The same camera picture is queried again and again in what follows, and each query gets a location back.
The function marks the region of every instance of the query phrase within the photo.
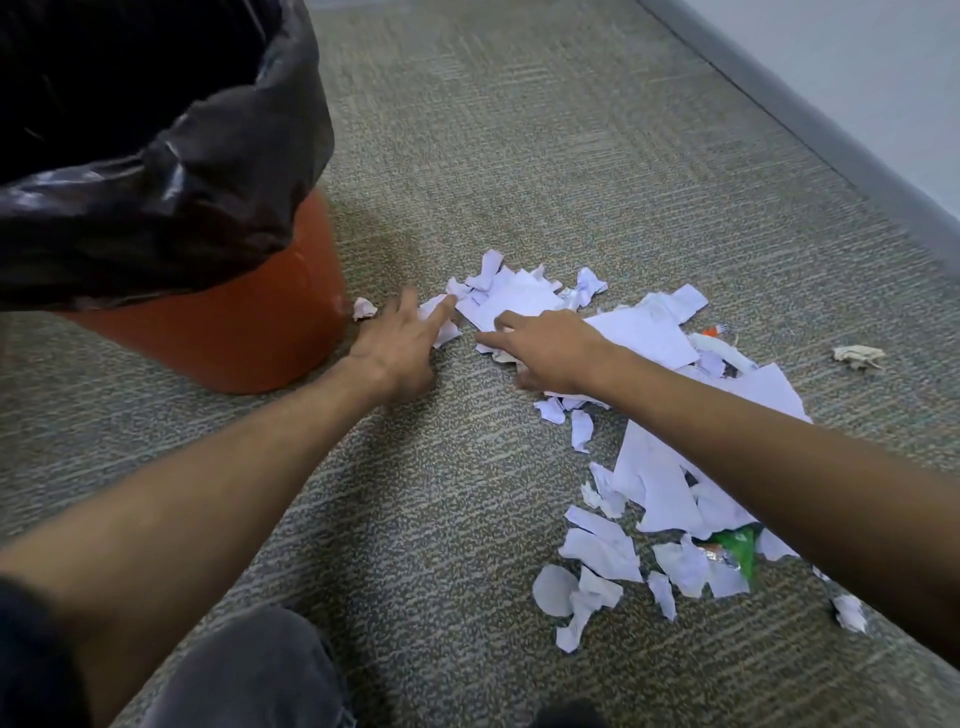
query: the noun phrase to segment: orange trash can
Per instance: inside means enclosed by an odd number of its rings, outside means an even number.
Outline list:
[[[61,313],[204,387],[251,395],[316,369],[343,338],[346,283],[319,190],[297,210],[293,242],[255,271],[200,293]]]

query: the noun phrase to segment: floor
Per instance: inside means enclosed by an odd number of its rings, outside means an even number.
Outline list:
[[[635,2],[347,2],[315,23],[338,135],[322,184],[353,293],[433,295],[491,247],[563,280],[591,266],[604,305],[689,281],[711,300],[694,323],[778,361],[815,421],[957,468],[960,286]],[[263,401],[54,316],[7,327],[6,536]],[[888,351],[888,370],[829,361],[851,343]],[[957,674],[879,616],[870,637],[838,629],[797,560],[761,567],[751,595],[682,600],[676,624],[628,587],[563,655],[530,586],[558,561],[587,459],[469,335],[437,371],[433,395],[330,455],[184,647],[257,605],[297,606],[377,726],[522,726],[565,695],[615,726],[957,722]],[[623,428],[597,418],[596,460],[612,465]]]

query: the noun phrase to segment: left hand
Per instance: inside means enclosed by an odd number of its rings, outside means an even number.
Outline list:
[[[430,351],[456,304],[456,296],[447,296],[421,321],[417,289],[404,288],[399,298],[390,298],[375,318],[360,326],[347,359],[365,367],[383,401],[413,400],[426,394],[433,384]]]

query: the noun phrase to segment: black garbage bag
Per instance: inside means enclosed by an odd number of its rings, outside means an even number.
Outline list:
[[[333,153],[318,62],[302,0],[0,10],[0,309],[200,291],[283,250]]]

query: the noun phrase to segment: forearm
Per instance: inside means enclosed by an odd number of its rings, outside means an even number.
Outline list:
[[[348,359],[0,550],[43,595],[109,722],[236,581],[306,478],[378,403]]]
[[[593,396],[701,468],[804,557],[960,662],[960,490],[881,448],[626,350]]]

